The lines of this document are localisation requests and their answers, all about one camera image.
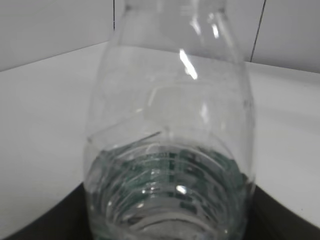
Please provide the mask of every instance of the clear plastic bottle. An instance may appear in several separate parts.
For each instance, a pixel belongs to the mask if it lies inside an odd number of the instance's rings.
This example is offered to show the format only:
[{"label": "clear plastic bottle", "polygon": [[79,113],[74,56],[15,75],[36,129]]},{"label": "clear plastic bottle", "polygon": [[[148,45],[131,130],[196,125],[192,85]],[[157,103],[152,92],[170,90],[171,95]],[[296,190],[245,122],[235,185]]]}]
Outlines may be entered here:
[{"label": "clear plastic bottle", "polygon": [[126,0],[97,75],[84,186],[96,240],[240,240],[254,108],[224,0]]}]

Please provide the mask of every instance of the white wall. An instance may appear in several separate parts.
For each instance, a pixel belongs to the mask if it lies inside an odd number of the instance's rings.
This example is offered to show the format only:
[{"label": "white wall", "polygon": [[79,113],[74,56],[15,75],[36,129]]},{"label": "white wall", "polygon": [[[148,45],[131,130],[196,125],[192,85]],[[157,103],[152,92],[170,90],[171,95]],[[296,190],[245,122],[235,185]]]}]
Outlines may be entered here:
[{"label": "white wall", "polygon": [[113,0],[0,0],[0,71],[105,42]]},{"label": "white wall", "polygon": [[266,0],[253,62],[320,73],[320,0]]},{"label": "white wall", "polygon": [[255,43],[264,0],[226,0],[226,14],[231,27],[249,62]]}]

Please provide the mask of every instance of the black base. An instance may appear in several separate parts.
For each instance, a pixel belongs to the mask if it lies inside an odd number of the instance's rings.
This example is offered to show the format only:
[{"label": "black base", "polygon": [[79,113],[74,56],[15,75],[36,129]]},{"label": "black base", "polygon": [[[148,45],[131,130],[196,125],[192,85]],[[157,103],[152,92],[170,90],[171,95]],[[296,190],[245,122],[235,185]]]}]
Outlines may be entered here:
[{"label": "black base", "polygon": [[[92,240],[83,185],[5,240]],[[243,240],[320,240],[320,229],[256,187]]]}]

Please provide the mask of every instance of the tile grout line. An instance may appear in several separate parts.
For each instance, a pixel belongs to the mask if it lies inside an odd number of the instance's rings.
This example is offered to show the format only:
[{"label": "tile grout line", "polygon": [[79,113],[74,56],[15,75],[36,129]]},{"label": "tile grout line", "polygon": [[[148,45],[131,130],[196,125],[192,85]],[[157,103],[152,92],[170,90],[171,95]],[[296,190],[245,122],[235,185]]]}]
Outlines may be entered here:
[{"label": "tile grout line", "polygon": [[116,30],[116,6],[115,0],[113,0],[113,31]]},{"label": "tile grout line", "polygon": [[257,28],[256,34],[255,34],[255,39],[254,39],[253,48],[252,48],[252,52],[251,52],[250,63],[252,63],[252,59],[254,57],[256,44],[257,44],[257,39],[258,39],[258,35],[259,35],[262,19],[263,19],[265,8],[266,8],[266,3],[267,3],[267,0],[264,0],[263,6],[262,6],[261,15],[260,15],[260,19],[259,19],[259,24],[258,24],[258,28]]}]

